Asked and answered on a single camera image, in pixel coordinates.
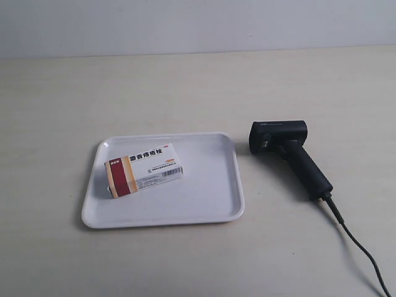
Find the black handheld barcode scanner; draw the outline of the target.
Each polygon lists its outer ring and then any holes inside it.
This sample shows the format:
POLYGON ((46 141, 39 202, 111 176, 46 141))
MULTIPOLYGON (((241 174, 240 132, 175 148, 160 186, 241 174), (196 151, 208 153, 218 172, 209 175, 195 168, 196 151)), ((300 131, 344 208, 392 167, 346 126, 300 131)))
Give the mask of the black handheld barcode scanner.
POLYGON ((310 198, 328 201, 333 186, 309 156, 303 145, 308 127, 298 121, 254 121, 249 133, 249 149, 254 155, 277 154, 282 158, 310 198))

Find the white red medicine box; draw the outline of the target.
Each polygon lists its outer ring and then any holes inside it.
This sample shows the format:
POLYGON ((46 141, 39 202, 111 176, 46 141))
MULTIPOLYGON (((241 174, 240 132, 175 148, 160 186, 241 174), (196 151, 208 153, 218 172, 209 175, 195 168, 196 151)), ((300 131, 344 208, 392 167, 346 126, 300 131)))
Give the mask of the white red medicine box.
POLYGON ((105 168, 114 199, 183 177, 183 166, 172 144, 108 160, 105 168))

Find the white plastic tray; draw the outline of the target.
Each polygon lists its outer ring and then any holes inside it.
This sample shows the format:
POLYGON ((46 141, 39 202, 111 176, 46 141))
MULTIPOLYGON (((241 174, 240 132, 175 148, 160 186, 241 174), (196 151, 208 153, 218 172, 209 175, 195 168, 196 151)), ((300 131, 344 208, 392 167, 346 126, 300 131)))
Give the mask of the white plastic tray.
POLYGON ((116 136, 97 149, 82 206, 94 229, 229 222, 244 211, 235 143, 223 132, 116 136), (112 198, 105 161, 173 144, 183 177, 112 198))

